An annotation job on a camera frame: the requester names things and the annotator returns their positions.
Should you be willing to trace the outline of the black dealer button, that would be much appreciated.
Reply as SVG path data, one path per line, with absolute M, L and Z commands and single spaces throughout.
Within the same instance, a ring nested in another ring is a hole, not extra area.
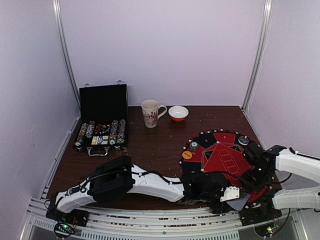
M 247 146 L 249 144 L 250 140 L 248 139 L 247 136 L 240 136 L 238 138 L 238 142 L 243 146 Z

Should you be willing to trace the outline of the stack of poker chips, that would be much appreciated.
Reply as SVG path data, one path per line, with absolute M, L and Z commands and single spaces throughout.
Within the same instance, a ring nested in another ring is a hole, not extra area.
M 195 152 L 199 148 L 199 144 L 196 141 L 192 141 L 189 144 L 189 148 L 192 152 Z

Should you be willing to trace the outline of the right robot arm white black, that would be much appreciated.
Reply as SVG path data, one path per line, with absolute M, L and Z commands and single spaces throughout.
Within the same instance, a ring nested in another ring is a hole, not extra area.
M 241 223 L 246 225 L 273 220 L 282 216 L 283 210 L 312 209 L 320 211 L 320 158 L 300 153 L 292 147 L 275 145 L 264 151 L 246 151 L 244 156 L 253 160 L 257 172 L 255 180 L 267 182 L 264 194 L 251 203 L 247 202 L 239 211 Z M 293 176 L 314 182 L 312 187 L 285 189 L 281 185 Z

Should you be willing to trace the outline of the orange big blind button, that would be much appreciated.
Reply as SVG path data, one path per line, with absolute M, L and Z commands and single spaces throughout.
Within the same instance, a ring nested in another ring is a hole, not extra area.
M 193 157 L 193 153 L 191 151 L 183 151 L 182 152 L 182 157 L 185 159 L 185 160 L 190 160 L 192 157 Z

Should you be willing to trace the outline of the deck of playing cards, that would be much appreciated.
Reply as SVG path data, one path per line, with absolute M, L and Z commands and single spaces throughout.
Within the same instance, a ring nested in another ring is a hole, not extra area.
M 236 211 L 241 211 L 250 199 L 250 195 L 246 194 L 244 197 L 227 201 L 227 204 Z

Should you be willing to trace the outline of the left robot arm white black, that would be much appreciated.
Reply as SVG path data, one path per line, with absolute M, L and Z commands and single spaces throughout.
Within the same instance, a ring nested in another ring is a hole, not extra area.
M 156 170 L 145 170 L 122 155 L 96 167 L 77 185 L 52 195 L 46 217 L 67 222 L 72 211 L 92 203 L 113 203 L 126 194 L 141 194 L 165 199 L 172 203 L 193 205 L 197 202 L 217 204 L 239 199 L 241 188 L 232 186 L 229 173 L 203 170 L 192 175 L 168 177 Z

